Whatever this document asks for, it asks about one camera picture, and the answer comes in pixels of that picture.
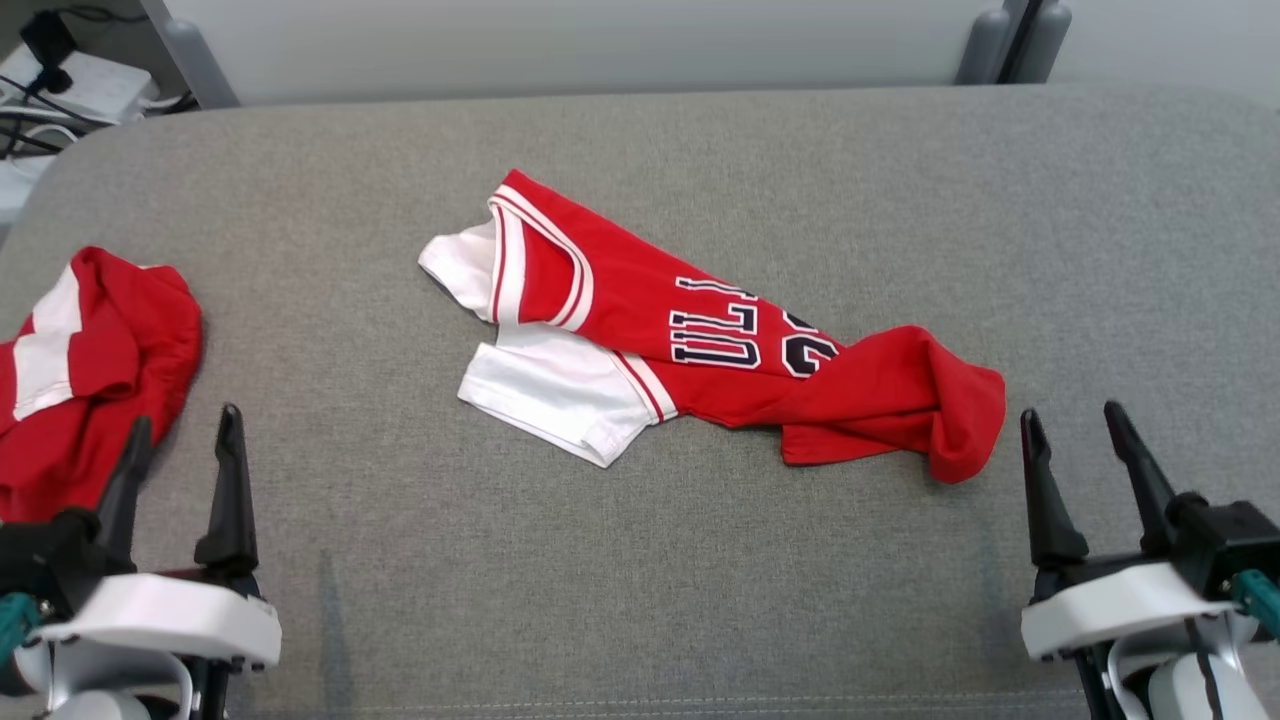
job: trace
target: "crumpled red shirt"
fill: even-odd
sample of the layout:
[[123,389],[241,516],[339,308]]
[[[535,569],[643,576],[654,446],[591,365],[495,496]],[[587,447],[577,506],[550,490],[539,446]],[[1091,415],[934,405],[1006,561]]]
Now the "crumpled red shirt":
[[200,305],[177,270],[77,252],[0,345],[0,520],[95,510],[133,421],[151,419],[152,445],[169,432],[201,351]]

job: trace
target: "table surface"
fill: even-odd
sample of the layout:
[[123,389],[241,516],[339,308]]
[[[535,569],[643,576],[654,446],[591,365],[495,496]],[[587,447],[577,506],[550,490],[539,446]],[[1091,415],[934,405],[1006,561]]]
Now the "table surface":
[[[837,338],[914,323],[998,369],[987,469],[790,469],[773,430],[686,418],[600,470],[463,405],[493,328],[415,259],[509,168]],[[189,282],[204,366],[136,557],[189,562],[237,402],[284,626],[241,716],[1084,717],[1019,637],[1018,411],[1097,552],[1139,536],[1108,397],[1179,489],[1280,516],[1276,197],[1272,113],[1142,86],[198,113],[51,168],[0,251],[0,334],[84,245]]]

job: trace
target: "red fabric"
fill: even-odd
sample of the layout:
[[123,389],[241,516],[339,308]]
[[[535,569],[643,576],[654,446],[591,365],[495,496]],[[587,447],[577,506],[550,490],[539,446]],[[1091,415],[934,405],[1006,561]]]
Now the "red fabric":
[[[1004,378],[964,363],[927,331],[896,328],[846,347],[518,172],[495,193],[518,201],[507,188],[552,225],[538,219],[524,223],[527,272],[521,323],[549,323],[562,307],[589,304],[580,327],[558,324],[603,347],[644,357],[681,413],[730,428],[782,425],[782,455],[788,464],[911,450],[928,455],[933,477],[946,483],[973,477],[986,465],[1005,420]],[[554,242],[556,232],[581,251],[586,268]],[[579,283],[575,268],[584,275]],[[691,283],[681,287],[684,281],[677,278]],[[724,287],[687,287],[704,281]],[[677,314],[735,320],[742,313],[754,314],[750,332],[690,327],[687,318],[677,327]],[[689,333],[677,334],[682,331],[735,342],[690,340]],[[787,355],[786,345],[797,336],[804,338],[801,347],[826,345],[833,357],[804,354],[815,372],[797,373],[805,365]],[[690,351],[705,356],[741,350],[746,363],[751,357],[748,345],[758,356],[751,369],[689,359]],[[684,361],[677,361],[681,356]]]
[[[0,519],[6,523],[46,521],[68,506],[95,509],[134,419],[151,418],[152,445],[160,442],[200,364],[200,306],[177,270],[141,269],[86,247],[69,272],[78,286],[79,329],[40,327],[33,314],[14,341],[0,345]],[[19,342],[56,347],[59,336],[72,397],[15,418],[19,375],[36,370],[15,363],[23,356]],[[59,355],[38,364],[49,366]]]

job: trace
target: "white wall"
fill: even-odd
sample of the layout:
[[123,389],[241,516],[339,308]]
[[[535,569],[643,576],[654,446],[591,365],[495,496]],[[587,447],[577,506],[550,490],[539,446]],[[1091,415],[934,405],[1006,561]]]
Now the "white wall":
[[1065,0],[1050,82],[1194,85],[1280,109],[1280,0]]
[[998,0],[166,0],[241,102],[948,85]]
[[[950,85],[1001,0],[164,0],[246,105]],[[1050,82],[1126,78],[1280,108],[1280,0],[1062,0]]]

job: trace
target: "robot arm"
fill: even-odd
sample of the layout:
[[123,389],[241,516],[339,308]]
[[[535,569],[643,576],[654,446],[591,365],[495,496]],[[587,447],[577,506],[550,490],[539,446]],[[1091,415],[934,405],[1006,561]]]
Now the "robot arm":
[[1280,529],[1249,502],[1174,495],[1117,402],[1105,407],[1143,525],[1140,552],[1089,557],[1050,470],[1034,410],[1021,416],[1032,564],[1032,657],[1073,660],[1096,720],[1265,720],[1239,648],[1280,618]]
[[[218,484],[197,566],[138,573],[131,559],[151,456],[140,419],[97,512],[0,527],[0,693],[40,693],[55,720],[220,720],[227,680],[279,662],[280,623],[259,592],[257,539],[239,410],[223,409]],[[173,703],[127,691],[172,684]]]

